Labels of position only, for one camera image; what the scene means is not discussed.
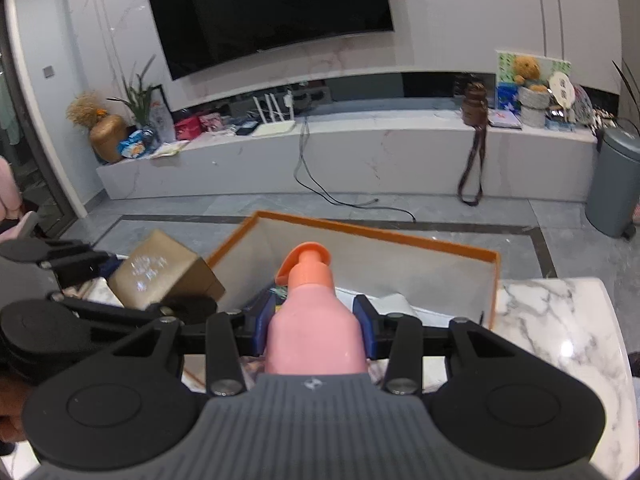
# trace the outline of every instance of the television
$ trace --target television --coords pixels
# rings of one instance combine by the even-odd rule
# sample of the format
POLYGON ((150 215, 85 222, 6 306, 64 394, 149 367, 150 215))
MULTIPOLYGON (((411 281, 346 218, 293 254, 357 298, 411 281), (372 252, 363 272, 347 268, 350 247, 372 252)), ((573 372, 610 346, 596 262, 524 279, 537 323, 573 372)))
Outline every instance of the television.
POLYGON ((393 30, 388 0, 149 0, 173 79, 301 41, 393 30))

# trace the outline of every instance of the orange pump head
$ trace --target orange pump head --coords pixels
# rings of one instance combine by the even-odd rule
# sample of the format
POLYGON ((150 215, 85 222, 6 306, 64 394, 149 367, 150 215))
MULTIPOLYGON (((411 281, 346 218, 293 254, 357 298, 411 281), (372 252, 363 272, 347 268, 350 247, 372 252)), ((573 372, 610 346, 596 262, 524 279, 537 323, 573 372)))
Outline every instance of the orange pump head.
POLYGON ((334 288, 334 275, 329 268, 331 254, 317 242, 305 242, 293 249, 285 258, 276 275, 276 285, 299 285, 315 283, 334 288))

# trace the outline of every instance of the trash can lid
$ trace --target trash can lid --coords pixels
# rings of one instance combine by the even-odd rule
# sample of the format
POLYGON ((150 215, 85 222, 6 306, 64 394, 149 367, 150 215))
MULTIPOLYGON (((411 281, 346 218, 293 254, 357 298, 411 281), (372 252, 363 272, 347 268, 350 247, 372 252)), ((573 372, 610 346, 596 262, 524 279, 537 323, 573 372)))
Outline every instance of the trash can lid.
POLYGON ((620 128, 607 128, 604 141, 617 152, 640 162, 640 137, 620 128))

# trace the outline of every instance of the brown leather strap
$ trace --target brown leather strap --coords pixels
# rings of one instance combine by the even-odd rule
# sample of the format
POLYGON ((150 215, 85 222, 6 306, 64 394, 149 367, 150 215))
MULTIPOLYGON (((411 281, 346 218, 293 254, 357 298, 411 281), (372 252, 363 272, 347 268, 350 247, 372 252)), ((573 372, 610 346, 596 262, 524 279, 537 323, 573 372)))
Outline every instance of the brown leather strap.
POLYGON ((471 150, 469 151, 469 157, 466 160, 466 168, 460 177, 460 182, 458 183, 458 198, 461 202, 475 207, 480 203, 480 199, 482 198, 482 170, 484 169, 484 156, 486 153, 486 123, 480 126, 474 126, 476 130, 474 134, 474 143, 471 146, 471 150), (478 192, 473 200, 465 200, 462 198, 462 190, 465 187, 466 181, 469 178, 469 173, 471 173, 471 169, 474 166, 474 161, 476 160, 476 154, 480 153, 480 175, 478 181, 478 192))

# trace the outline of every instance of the gray trash can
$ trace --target gray trash can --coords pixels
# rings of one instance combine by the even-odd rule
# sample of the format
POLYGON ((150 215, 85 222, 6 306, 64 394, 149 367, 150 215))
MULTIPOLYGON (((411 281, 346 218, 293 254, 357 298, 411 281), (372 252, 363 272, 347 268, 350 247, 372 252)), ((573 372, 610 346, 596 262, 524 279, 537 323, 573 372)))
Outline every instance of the gray trash can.
POLYGON ((587 219, 608 236, 630 237, 639 196, 640 137, 620 128, 606 128, 587 199, 587 219))

